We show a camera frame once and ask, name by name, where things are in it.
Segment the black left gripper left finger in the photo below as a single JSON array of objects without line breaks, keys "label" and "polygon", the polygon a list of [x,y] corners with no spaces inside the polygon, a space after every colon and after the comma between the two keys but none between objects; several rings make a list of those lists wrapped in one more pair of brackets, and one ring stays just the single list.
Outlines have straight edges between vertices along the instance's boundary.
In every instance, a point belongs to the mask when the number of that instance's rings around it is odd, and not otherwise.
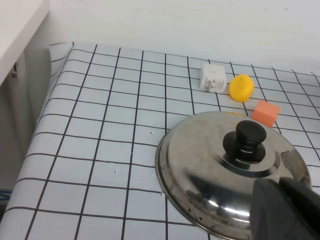
[{"label": "black left gripper left finger", "polygon": [[254,240],[318,240],[320,220],[306,220],[285,198],[279,182],[257,179],[253,184],[250,229]]}]

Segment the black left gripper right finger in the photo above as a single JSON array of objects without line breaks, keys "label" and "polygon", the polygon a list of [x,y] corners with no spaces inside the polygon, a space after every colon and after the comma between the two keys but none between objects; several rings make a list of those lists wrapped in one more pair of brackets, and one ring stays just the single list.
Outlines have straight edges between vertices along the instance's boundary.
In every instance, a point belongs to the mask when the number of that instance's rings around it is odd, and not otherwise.
[{"label": "black left gripper right finger", "polygon": [[281,177],[278,184],[284,192],[285,199],[299,215],[306,220],[320,219],[320,196],[317,193],[288,177]]}]

